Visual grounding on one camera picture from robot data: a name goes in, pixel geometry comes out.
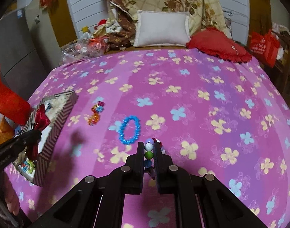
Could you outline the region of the person left hand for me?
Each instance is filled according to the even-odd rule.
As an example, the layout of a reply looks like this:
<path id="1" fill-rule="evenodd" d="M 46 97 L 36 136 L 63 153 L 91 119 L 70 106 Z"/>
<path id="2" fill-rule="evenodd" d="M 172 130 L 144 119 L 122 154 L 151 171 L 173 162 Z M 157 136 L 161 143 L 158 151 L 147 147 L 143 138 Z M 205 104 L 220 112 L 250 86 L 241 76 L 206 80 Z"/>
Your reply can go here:
<path id="1" fill-rule="evenodd" d="M 5 202 L 9 212 L 17 216 L 20 210 L 19 198 L 5 172 L 3 172 L 2 189 L 4 191 Z"/>

